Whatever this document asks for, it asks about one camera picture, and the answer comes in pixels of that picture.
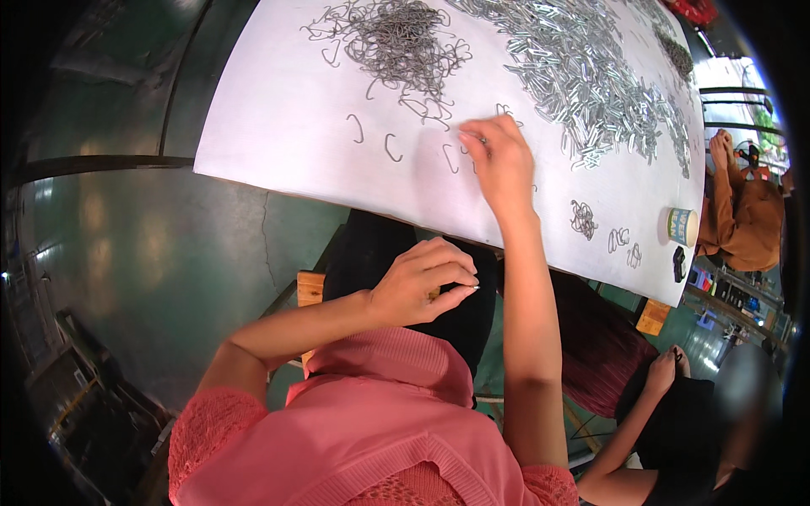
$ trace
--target paper cup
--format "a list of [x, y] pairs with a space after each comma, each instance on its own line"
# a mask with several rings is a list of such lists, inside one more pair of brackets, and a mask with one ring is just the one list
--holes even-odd
[[679, 207], [669, 209], [667, 235], [671, 240], [687, 248], [692, 248], [697, 242], [697, 229], [699, 227], [700, 223], [696, 211], [680, 209]]

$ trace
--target green floor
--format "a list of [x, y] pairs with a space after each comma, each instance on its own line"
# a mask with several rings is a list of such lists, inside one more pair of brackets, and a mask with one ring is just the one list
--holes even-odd
[[[128, 2], [85, 49], [156, 72], [163, 81], [130, 86], [55, 71], [32, 124], [30, 158], [157, 155], [167, 108], [164, 154], [194, 156], [217, 79], [255, 3], [211, 4], [168, 108], [175, 78], [165, 67], [182, 54], [178, 48], [203, 2]], [[132, 383], [172, 409], [185, 405], [219, 342], [258, 317], [299, 269], [312, 267], [347, 216], [338, 206], [180, 169], [48, 179], [25, 185], [23, 199], [21, 247], [37, 253], [40, 274], [51, 279], [54, 307], [69, 308], [111, 350]], [[631, 309], [638, 300], [613, 287], [603, 296]], [[673, 309], [650, 341], [660, 350], [680, 344], [693, 375], [711, 378], [715, 370], [706, 361], [723, 341], [719, 330], [705, 331], [696, 320], [688, 308]], [[478, 390], [502, 393], [501, 328], [499, 305], [475, 379]], [[300, 378], [300, 369], [282, 368], [269, 404], [282, 406], [286, 385]], [[602, 433], [615, 424], [596, 418], [588, 427]], [[583, 440], [572, 440], [569, 452], [585, 448]]]

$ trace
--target person in brown clothing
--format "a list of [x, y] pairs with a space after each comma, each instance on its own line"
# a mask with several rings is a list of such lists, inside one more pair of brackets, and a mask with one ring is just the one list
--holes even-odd
[[[697, 255], [720, 252], [732, 269], [740, 271], [773, 268], [779, 263], [785, 190], [761, 179], [746, 181], [737, 167], [731, 135], [725, 130], [710, 140], [709, 149], [715, 172], [707, 178], [713, 184], [707, 184], [709, 197], [703, 199]], [[790, 171], [782, 182], [789, 192]]]

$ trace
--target white table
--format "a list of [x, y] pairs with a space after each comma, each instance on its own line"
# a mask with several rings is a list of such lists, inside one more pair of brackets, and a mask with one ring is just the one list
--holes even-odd
[[[398, 91], [375, 86], [343, 50], [328, 65], [328, 41], [310, 41], [302, 25], [320, 18], [324, 0], [262, 0], [245, 26], [222, 74], [208, 112], [194, 170], [200, 174], [261, 188], [316, 198], [392, 215], [417, 226], [501, 246], [501, 235], [484, 201], [471, 160], [459, 151], [453, 129], [420, 119], [398, 105]], [[691, 177], [681, 176], [666, 127], [652, 166], [640, 155], [611, 153], [595, 170], [572, 171], [561, 151], [562, 125], [534, 113], [534, 103], [518, 79], [503, 69], [511, 58], [508, 36], [484, 19], [474, 19], [438, 0], [431, 6], [450, 13], [449, 30], [464, 38], [474, 57], [446, 79], [445, 95], [455, 104], [453, 121], [488, 117], [496, 104], [508, 104], [536, 160], [535, 209], [543, 221], [548, 262], [560, 270], [610, 283], [677, 305], [684, 283], [675, 283], [672, 255], [677, 244], [666, 237], [670, 206], [700, 212], [705, 147], [701, 102], [694, 87], [678, 87], [677, 77], [655, 43], [651, 23], [621, 2], [612, 2], [624, 34], [625, 59], [639, 78], [676, 96], [688, 122]], [[680, 25], [667, 16], [686, 47]], [[630, 36], [633, 31], [638, 36]], [[353, 118], [363, 128], [364, 141]], [[386, 153], [385, 141], [395, 163]], [[571, 200], [586, 202], [599, 225], [592, 240], [571, 228]], [[613, 228], [630, 230], [630, 243], [608, 253]], [[627, 250], [638, 242], [642, 262], [628, 266]], [[693, 251], [685, 249], [686, 265]]]

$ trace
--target woman's left hand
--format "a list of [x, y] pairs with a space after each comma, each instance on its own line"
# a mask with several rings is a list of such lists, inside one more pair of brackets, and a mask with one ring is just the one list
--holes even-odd
[[[391, 264], [386, 275], [369, 294], [369, 314], [381, 327], [404, 327], [433, 321], [455, 308], [475, 292], [478, 279], [472, 257], [436, 237], [423, 240]], [[460, 287], [431, 301], [428, 294], [441, 285]]]

